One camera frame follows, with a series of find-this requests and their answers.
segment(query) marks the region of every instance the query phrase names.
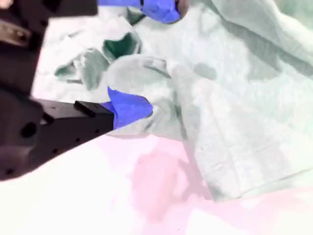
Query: towel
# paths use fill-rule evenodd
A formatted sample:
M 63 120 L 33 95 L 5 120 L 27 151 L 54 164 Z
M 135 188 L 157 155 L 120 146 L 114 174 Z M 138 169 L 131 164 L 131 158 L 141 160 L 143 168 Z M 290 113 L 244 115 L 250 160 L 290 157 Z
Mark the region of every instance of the towel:
M 115 25 L 116 41 L 134 32 L 140 54 L 112 61 L 94 91 L 67 83 L 53 99 L 105 102 L 108 86 L 147 98 L 153 114 L 110 135 L 151 133 L 184 142 L 215 201 L 311 186 L 312 32 L 303 18 L 283 11 L 273 0 L 194 0 L 176 24 L 144 18 L 123 31 L 125 18 L 101 9 L 78 28 L 96 31 L 95 22 L 102 22 L 101 30 L 109 32 L 108 25 Z M 99 50 L 108 35 L 76 48 L 76 55 Z M 59 37 L 44 51 L 61 51 L 63 42 Z M 55 70 L 43 67 L 48 55 L 40 59 L 34 86 L 40 98 L 48 96 L 39 92 L 40 79 L 61 86 Z

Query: pink surface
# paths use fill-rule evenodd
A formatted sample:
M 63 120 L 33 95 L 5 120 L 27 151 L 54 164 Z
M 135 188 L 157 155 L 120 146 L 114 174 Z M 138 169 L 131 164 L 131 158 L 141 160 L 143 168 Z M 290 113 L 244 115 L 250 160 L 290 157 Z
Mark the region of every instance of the pink surface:
M 216 204 L 178 141 L 103 136 L 0 184 L 0 234 L 313 234 L 313 190 Z
M 277 231 L 288 230 L 290 226 L 284 224 L 283 228 L 280 228 L 281 213 L 290 212 L 302 218 L 308 216 L 308 213 L 313 214 L 312 204 L 299 197 L 313 196 L 313 190 L 310 189 L 288 190 L 250 200 L 215 204 L 194 159 L 186 155 L 182 143 L 152 136 L 148 138 L 150 142 L 155 141 L 155 146 L 149 154 L 138 157 L 130 174 L 130 204 L 145 221 L 140 234 L 186 234 L 188 226 L 194 226 L 191 224 L 194 222 L 193 217 L 198 220 L 200 230 L 203 223 L 216 223 L 217 219 L 220 223 L 224 222 L 224 225 L 221 225 L 225 226 L 226 231 L 232 233 L 277 234 Z M 110 149 L 116 140 L 112 141 L 99 144 L 105 149 Z M 142 142 L 139 146 L 132 144 L 130 148 L 144 146 Z M 206 214 L 215 216 L 213 221 L 212 217 L 207 217 Z M 312 228 L 304 234 L 312 234 Z

